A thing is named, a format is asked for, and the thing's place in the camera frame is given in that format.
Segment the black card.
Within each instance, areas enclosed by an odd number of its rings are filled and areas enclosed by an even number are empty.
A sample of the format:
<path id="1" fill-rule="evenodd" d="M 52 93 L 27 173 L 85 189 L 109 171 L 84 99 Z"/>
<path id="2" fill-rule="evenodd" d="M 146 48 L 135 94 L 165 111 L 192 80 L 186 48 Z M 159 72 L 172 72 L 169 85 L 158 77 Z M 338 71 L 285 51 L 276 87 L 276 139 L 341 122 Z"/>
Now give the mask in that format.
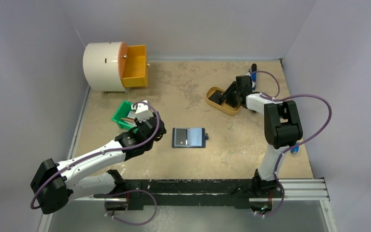
<path id="1" fill-rule="evenodd" d="M 174 145 L 175 146 L 187 146 L 187 129 L 185 128 L 175 128 L 174 129 Z"/>
<path id="2" fill-rule="evenodd" d="M 215 90 L 208 99 L 218 105 L 221 105 L 225 101 L 224 93 L 220 90 Z"/>

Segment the blue leather card holder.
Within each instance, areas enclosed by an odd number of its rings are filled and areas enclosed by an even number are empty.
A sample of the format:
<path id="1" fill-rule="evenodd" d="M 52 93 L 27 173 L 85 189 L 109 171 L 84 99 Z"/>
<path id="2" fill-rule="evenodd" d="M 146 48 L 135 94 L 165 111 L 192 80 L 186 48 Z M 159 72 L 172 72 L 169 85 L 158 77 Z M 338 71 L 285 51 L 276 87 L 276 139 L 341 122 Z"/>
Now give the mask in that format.
<path id="1" fill-rule="evenodd" d="M 172 147 L 173 148 L 205 148 L 206 141 L 209 140 L 209 135 L 205 128 L 186 128 L 187 129 L 187 146 L 174 145 L 174 129 L 172 129 Z"/>

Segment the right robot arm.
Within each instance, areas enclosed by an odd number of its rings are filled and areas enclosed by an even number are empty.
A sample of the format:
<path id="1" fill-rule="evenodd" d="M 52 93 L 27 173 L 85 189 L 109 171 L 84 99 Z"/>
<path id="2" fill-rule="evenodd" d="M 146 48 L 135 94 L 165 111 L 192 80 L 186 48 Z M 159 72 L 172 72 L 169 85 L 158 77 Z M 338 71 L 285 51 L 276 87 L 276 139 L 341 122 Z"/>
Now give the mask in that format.
<path id="1" fill-rule="evenodd" d="M 267 150 L 256 169 L 252 191 L 263 197 L 278 187 L 278 174 L 284 153 L 303 136 L 300 116 L 294 101 L 279 101 L 264 93 L 254 92 L 248 75 L 236 76 L 223 94 L 231 106 L 242 106 L 264 116 L 264 136 Z"/>

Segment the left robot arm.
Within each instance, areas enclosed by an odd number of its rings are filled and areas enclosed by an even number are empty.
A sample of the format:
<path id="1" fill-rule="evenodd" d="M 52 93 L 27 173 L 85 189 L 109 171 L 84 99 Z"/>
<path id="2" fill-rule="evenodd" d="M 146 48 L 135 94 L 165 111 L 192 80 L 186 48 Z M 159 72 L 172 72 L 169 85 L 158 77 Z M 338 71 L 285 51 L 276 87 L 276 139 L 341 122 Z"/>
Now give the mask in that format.
<path id="1" fill-rule="evenodd" d="M 110 194 L 114 198 L 122 196 L 125 185 L 118 180 L 115 171 L 99 176 L 92 174 L 151 150 L 153 143 L 161 140 L 166 132 L 162 119 L 152 116 L 82 156 L 58 163 L 53 159 L 44 160 L 30 184 L 34 193 L 30 208 L 41 209 L 43 214 L 48 215 L 69 201 L 89 195 L 90 190 L 93 194 Z"/>

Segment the tan oval tray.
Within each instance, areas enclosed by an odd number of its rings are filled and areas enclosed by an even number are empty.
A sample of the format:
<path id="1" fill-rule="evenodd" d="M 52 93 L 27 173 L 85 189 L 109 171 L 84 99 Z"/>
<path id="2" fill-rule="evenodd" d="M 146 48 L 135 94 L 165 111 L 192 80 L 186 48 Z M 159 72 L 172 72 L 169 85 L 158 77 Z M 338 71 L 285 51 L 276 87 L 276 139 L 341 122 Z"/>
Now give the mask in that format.
<path id="1" fill-rule="evenodd" d="M 223 93 L 224 93 L 223 89 L 219 87 L 211 87 L 206 93 L 206 102 L 210 106 L 230 116 L 238 114 L 240 111 L 240 106 L 232 107 L 229 104 L 227 104 L 225 97 L 223 96 Z"/>

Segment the blue black stapler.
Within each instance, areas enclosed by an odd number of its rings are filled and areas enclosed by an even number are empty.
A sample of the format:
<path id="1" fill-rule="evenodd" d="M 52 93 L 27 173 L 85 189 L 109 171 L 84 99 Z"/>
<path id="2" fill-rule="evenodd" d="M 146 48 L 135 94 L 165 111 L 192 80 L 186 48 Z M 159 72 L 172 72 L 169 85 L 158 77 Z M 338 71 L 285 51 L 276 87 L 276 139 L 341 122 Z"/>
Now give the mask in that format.
<path id="1" fill-rule="evenodd" d="M 252 82 L 252 90 L 255 91 L 257 87 L 257 64 L 253 63 L 251 69 L 249 70 L 249 76 Z"/>

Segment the green plastic bin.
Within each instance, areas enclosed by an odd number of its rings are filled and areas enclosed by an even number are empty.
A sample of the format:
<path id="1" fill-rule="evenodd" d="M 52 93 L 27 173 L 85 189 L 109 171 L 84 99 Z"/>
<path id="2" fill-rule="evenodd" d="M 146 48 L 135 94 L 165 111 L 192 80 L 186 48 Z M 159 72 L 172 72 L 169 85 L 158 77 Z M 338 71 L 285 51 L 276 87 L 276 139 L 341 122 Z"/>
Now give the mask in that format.
<path id="1" fill-rule="evenodd" d="M 129 130 L 136 126 L 134 122 L 135 111 L 132 109 L 132 105 L 133 103 L 129 101 L 123 101 L 111 118 L 123 130 Z"/>

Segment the orange drawer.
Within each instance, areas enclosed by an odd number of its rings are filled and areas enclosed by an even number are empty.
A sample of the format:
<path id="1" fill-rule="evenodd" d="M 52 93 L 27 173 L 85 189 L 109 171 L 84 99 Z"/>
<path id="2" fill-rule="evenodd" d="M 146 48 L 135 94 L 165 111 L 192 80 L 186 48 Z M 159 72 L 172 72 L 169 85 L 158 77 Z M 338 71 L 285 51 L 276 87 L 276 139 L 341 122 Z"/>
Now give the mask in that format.
<path id="1" fill-rule="evenodd" d="M 148 69 L 146 45 L 129 46 L 121 78 L 123 87 L 148 87 Z"/>

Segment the white cylindrical drawer cabinet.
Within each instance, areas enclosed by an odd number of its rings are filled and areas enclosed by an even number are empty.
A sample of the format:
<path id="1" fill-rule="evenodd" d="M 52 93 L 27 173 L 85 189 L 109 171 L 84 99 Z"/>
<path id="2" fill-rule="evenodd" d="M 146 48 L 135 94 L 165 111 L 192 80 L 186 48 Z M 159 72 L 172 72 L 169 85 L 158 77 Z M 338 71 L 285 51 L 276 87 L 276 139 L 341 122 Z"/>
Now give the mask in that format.
<path id="1" fill-rule="evenodd" d="M 95 91 L 124 92 L 122 76 L 127 61 L 125 42 L 89 43 L 83 55 L 83 70 Z"/>

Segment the small blue block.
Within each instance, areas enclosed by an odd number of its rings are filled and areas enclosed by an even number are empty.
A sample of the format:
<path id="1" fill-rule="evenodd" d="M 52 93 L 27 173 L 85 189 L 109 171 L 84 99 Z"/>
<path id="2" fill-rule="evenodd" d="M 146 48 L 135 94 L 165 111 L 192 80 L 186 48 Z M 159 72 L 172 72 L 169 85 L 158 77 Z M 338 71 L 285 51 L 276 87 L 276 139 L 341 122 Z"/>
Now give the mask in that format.
<path id="1" fill-rule="evenodd" d="M 291 154 L 297 154 L 298 151 L 299 151 L 299 149 L 300 149 L 300 148 L 297 146 L 297 147 L 292 148 L 292 149 L 290 150 L 290 152 L 291 152 Z"/>

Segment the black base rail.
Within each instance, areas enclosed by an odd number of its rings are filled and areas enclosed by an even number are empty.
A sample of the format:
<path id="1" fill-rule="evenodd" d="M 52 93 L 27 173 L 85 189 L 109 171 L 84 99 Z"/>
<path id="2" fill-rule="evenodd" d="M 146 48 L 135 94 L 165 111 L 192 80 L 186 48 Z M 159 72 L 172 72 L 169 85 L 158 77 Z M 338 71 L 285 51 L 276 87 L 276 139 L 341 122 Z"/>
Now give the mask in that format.
<path id="1" fill-rule="evenodd" d="M 229 206 L 270 211 L 272 201 L 283 196 L 283 187 L 255 191 L 253 179 L 127 179 L 111 193 L 95 198 L 122 198 L 129 210 L 158 206 Z"/>

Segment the aluminium frame rail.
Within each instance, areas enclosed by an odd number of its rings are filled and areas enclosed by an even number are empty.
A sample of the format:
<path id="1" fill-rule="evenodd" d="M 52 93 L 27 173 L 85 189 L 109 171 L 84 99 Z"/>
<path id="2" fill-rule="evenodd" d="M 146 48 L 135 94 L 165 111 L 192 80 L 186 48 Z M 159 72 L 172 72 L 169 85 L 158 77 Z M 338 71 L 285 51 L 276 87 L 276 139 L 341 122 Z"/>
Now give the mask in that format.
<path id="1" fill-rule="evenodd" d="M 285 201 L 330 200 L 324 179 L 280 179 Z"/>

